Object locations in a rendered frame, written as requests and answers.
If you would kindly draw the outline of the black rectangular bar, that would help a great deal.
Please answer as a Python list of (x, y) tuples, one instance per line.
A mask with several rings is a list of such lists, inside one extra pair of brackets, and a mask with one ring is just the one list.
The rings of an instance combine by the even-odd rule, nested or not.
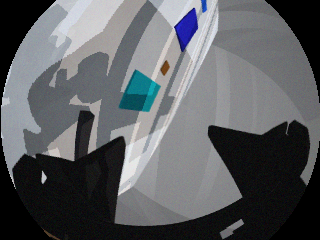
[(91, 136), (93, 120), (95, 120), (93, 112), (81, 109), (79, 119), (77, 119), (75, 160), (88, 155), (89, 136)]

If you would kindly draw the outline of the teal flat plate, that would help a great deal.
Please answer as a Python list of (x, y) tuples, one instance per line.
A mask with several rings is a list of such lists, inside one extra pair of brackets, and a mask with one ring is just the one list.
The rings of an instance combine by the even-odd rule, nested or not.
[(156, 84), (152, 79), (144, 76), (139, 71), (133, 72), (131, 81), (125, 89), (120, 101), (120, 109), (136, 109), (136, 111), (151, 111), (153, 101), (156, 100), (160, 91), (160, 84)]

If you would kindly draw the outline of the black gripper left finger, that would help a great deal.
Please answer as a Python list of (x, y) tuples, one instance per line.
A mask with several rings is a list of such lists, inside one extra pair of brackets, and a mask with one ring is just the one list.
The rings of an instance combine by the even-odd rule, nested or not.
[(125, 139), (116, 139), (101, 145), (75, 161), (63, 157), (40, 155), (36, 160), (45, 177), (67, 184), (80, 199), (93, 209), (103, 221), (115, 223), (117, 191), (125, 159)]

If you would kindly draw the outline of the brown flat square plate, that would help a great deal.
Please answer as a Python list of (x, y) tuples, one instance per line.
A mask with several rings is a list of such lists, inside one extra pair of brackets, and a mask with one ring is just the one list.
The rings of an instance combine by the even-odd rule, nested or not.
[(161, 67), (160, 67), (160, 72), (163, 73), (163, 76), (165, 76), (165, 73), (168, 72), (169, 68), (171, 68), (171, 67), (169, 67), (168, 61), (165, 60), (165, 63), (163, 65), (161, 65)]

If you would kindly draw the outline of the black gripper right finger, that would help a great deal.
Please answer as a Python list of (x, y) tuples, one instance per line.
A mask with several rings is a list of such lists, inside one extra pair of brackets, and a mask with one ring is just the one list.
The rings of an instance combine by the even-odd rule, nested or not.
[(267, 165), (276, 141), (287, 133), (287, 128), (288, 121), (284, 121), (269, 129), (267, 133), (256, 135), (209, 125), (209, 140), (216, 152), (219, 152), (225, 167), (231, 172), (241, 196), (257, 187), (255, 183)]

